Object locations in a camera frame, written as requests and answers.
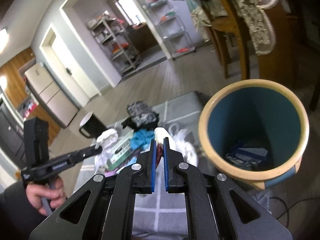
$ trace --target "blue cloth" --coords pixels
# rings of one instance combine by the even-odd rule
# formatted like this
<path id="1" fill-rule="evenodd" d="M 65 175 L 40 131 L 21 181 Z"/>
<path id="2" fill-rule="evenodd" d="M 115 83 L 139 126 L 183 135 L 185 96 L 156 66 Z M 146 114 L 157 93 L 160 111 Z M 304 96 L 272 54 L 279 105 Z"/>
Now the blue cloth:
<path id="1" fill-rule="evenodd" d="M 154 131 L 147 131 L 146 129 L 140 129 L 139 131 L 133 134 L 133 137 L 130 141 L 131 150 L 135 150 L 139 147 L 144 148 L 149 145 L 151 140 L 155 138 Z"/>

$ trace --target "white door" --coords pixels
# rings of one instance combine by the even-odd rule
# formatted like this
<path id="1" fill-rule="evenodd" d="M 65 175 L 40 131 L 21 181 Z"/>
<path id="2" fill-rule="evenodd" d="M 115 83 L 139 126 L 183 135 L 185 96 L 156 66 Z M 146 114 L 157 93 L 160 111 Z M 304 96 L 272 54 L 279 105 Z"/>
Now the white door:
<path id="1" fill-rule="evenodd" d="M 79 66 L 78 62 L 75 60 L 60 36 L 57 35 L 53 40 L 52 49 L 64 67 L 70 70 L 69 73 L 71 75 L 64 70 L 66 75 L 68 75 L 69 78 L 74 79 L 89 98 L 92 98 L 99 93 L 95 85 Z"/>

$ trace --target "blue gripper pad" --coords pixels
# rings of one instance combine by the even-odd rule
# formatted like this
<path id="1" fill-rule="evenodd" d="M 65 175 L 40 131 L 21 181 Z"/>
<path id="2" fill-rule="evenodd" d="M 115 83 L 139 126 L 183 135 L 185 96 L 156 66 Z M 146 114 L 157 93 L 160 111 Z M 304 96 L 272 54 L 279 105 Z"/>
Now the blue gripper pad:
<path id="1" fill-rule="evenodd" d="M 169 139 L 166 137 L 163 140 L 163 164 L 164 164 L 164 186 L 165 190 L 168 191 L 169 189 L 169 167 L 168 167 L 168 153 L 167 153 L 167 146 L 169 145 Z"/>
<path id="2" fill-rule="evenodd" d="M 152 150 L 151 189 L 152 189 L 152 192 L 154 192 L 156 187 L 156 160 L 157 160 L 156 142 L 154 141 L 154 143 L 151 144 L 151 146 L 152 145 L 153 145 L 153 149 L 150 149 Z"/>

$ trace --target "metal screw cap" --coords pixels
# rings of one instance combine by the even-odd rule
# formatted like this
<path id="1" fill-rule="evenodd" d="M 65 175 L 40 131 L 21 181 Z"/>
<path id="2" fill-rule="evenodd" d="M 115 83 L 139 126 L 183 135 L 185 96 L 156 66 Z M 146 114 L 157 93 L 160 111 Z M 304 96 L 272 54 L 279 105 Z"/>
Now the metal screw cap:
<path id="1" fill-rule="evenodd" d="M 225 181 L 227 179 L 227 176 L 223 173 L 219 173 L 217 175 L 217 179 L 220 180 L 220 181 Z"/>
<path id="2" fill-rule="evenodd" d="M 139 163 L 135 163 L 131 166 L 131 169 L 138 171 L 141 169 L 141 165 Z"/>
<path id="3" fill-rule="evenodd" d="M 97 174 L 96 176 L 93 177 L 93 180 L 96 182 L 100 182 L 103 180 L 103 176 L 101 174 Z"/>
<path id="4" fill-rule="evenodd" d="M 180 169 L 185 170 L 185 169 L 187 169 L 188 167 L 189 167 L 188 163 L 180 163 L 180 164 L 179 164 L 179 168 L 180 168 Z"/>

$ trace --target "storage rack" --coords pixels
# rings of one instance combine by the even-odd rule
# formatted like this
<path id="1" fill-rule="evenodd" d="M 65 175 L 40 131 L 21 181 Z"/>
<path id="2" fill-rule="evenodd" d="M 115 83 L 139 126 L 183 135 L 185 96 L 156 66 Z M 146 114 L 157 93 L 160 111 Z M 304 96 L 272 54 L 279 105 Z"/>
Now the storage rack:
<path id="1" fill-rule="evenodd" d="M 156 30 L 158 31 L 158 33 L 162 37 L 162 39 L 163 39 L 165 45 L 167 46 L 167 48 L 169 49 L 170 54 L 173 59 L 175 59 L 179 56 L 182 56 L 184 54 L 187 54 L 189 52 L 196 52 L 196 48 L 193 45 L 193 42 L 192 42 L 188 32 L 186 31 L 186 27 L 183 24 L 182 20 L 180 19 L 171 0 L 157 0 L 157 1 L 154 1 L 153 3 L 148 4 L 148 5 L 142 4 L 142 7 L 145 10 L 145 12 L 148 14 L 149 18 L 151 19 L 154 26 L 156 27 Z M 161 17 L 159 17 L 159 13 L 157 13 L 155 11 L 156 8 L 159 8 L 159 7 L 167 8 L 167 11 L 174 12 L 174 15 L 167 16 L 164 20 L 162 20 L 161 17 L 163 15 L 161 15 Z M 176 21 L 179 26 L 179 30 L 176 31 L 175 33 L 168 34 L 168 30 L 167 30 L 168 27 L 164 26 L 164 23 L 168 22 L 168 21 Z M 180 45 L 180 47 L 177 48 L 176 45 L 172 41 L 175 38 L 182 37 L 182 36 L 184 36 L 186 38 L 187 46 Z M 181 48 L 188 48 L 188 51 L 177 52 L 177 50 L 181 49 Z"/>
<path id="2" fill-rule="evenodd" d="M 115 53 L 111 52 L 110 59 L 114 62 L 114 65 L 121 75 L 124 75 L 130 69 L 135 69 L 137 65 L 141 63 L 142 59 L 138 50 L 132 44 L 126 30 L 116 18 L 102 16 L 102 18 L 90 28 L 90 31 L 100 46 L 103 47 L 104 51 L 106 51 L 105 48 L 110 48 L 110 41 L 116 42 L 119 50 Z M 119 36 L 123 36 L 124 40 L 129 44 L 127 48 L 121 46 Z M 115 62 L 118 57 L 122 59 L 120 64 Z"/>

